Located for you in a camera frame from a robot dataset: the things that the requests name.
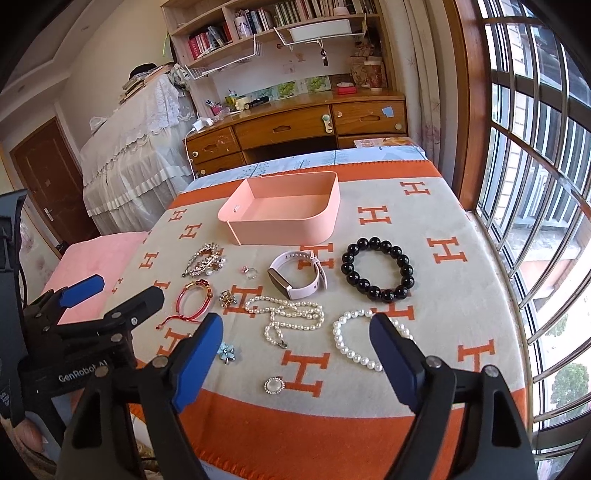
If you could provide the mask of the pink smart watch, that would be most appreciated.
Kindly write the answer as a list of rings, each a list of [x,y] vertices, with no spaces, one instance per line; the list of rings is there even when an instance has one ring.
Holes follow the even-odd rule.
[[[293,301],[328,289],[328,277],[320,259],[307,251],[281,253],[270,263],[267,275],[276,289]]]

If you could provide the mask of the pink jewelry tray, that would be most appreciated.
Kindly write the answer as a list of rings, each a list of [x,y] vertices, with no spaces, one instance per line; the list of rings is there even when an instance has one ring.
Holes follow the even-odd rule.
[[[245,179],[217,219],[238,245],[317,245],[335,231],[341,191],[334,171]]]

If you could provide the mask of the pink pillow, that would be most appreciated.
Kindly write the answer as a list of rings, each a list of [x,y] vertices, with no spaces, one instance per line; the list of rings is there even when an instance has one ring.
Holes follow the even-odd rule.
[[[123,272],[135,251],[148,236],[147,232],[104,235],[70,246],[62,256],[43,293],[69,287],[94,274],[104,280],[104,288],[88,300],[68,309],[59,324],[99,319],[112,290],[122,283]]]

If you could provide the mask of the gold flower brooch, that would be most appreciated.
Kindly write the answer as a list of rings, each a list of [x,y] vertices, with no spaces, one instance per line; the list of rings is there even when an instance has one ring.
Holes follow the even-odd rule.
[[[222,308],[229,308],[238,305],[238,300],[231,290],[222,291],[218,296],[218,301]]]

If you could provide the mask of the blue flower brooch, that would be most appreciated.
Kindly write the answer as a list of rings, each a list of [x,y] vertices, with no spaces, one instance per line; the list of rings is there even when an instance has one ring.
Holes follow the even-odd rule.
[[[235,347],[222,342],[221,345],[219,345],[218,347],[217,356],[219,360],[221,360],[225,365],[228,365],[231,362],[235,362]]]

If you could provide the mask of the brown wooden door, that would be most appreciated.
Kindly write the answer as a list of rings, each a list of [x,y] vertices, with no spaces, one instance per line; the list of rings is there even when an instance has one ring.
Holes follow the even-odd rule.
[[[60,252],[99,236],[83,202],[81,174],[55,118],[16,145],[10,156]]]

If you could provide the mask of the round white rhinestone brooch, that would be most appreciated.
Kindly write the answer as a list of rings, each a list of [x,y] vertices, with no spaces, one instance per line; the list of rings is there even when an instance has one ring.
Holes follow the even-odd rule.
[[[286,388],[286,383],[284,383],[282,378],[277,376],[267,378],[263,383],[263,390],[269,395],[280,394],[284,388]]]

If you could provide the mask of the white lace covered piano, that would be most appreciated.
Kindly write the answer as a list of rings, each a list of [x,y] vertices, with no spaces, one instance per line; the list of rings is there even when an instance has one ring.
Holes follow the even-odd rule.
[[[193,180],[184,146],[190,97],[158,76],[122,104],[80,151],[83,202],[102,235],[147,231]]]

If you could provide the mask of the orange beige H-pattern blanket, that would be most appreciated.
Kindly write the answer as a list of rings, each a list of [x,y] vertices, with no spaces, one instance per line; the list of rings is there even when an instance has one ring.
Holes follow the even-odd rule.
[[[381,479],[403,443],[412,413],[394,395],[374,357],[369,312],[401,323],[422,351],[450,366],[478,371],[493,364],[522,415],[529,412],[526,368],[514,308],[486,243],[435,166],[377,161],[334,166],[341,203],[332,236],[314,253],[328,289],[311,296],[325,311],[321,328],[301,319],[283,336],[263,335],[267,317],[256,306],[279,291],[266,271],[279,246],[239,246],[217,219],[235,183],[182,194],[161,216],[107,301],[113,308],[146,287],[164,294],[162,309],[133,332],[137,359],[168,355],[193,331],[172,318],[190,256],[207,242],[223,248],[225,266],[211,277],[238,305],[221,308],[223,339],[236,359],[215,361],[197,400],[181,414],[186,435],[213,479]],[[414,269],[409,296],[374,302],[342,275],[342,254],[360,238],[401,247]],[[283,392],[266,394],[277,376]]]

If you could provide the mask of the black flashlight on desk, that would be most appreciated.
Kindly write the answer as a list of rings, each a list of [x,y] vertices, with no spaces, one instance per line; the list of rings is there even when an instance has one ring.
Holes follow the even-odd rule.
[[[269,96],[262,96],[262,97],[254,99],[254,100],[250,100],[249,102],[246,102],[245,107],[243,107],[243,109],[252,110],[253,108],[262,106],[262,105],[269,103],[269,102],[270,102]]]

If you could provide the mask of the wooden bookshelf with books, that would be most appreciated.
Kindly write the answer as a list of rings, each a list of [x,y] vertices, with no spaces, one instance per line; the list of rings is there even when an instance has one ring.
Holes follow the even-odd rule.
[[[183,66],[204,68],[293,27],[349,19],[353,32],[380,22],[377,1],[162,1],[167,33]]]

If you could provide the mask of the red box on desk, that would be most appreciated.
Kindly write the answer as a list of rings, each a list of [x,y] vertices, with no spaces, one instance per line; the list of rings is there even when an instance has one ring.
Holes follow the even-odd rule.
[[[355,85],[338,86],[335,91],[338,95],[353,95],[358,92]]]

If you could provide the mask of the white plastic basket tray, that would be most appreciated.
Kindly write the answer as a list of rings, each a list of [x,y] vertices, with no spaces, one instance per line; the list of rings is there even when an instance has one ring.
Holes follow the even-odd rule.
[[[294,42],[303,42],[305,40],[351,34],[352,26],[349,19],[336,19],[293,27],[288,32],[290,32],[290,37]]]

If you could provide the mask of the window with metal bars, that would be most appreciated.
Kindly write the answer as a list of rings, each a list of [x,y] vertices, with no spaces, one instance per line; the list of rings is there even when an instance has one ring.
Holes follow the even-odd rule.
[[[527,357],[538,473],[590,432],[590,85],[529,1],[449,1],[479,155],[469,206],[502,268]]]

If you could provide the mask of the floral curtain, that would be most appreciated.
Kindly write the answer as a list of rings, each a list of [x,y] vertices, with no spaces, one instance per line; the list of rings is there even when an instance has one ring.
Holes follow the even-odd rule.
[[[458,82],[452,29],[442,1],[381,3],[394,65],[393,82],[407,103],[408,136],[448,183],[458,140]]]

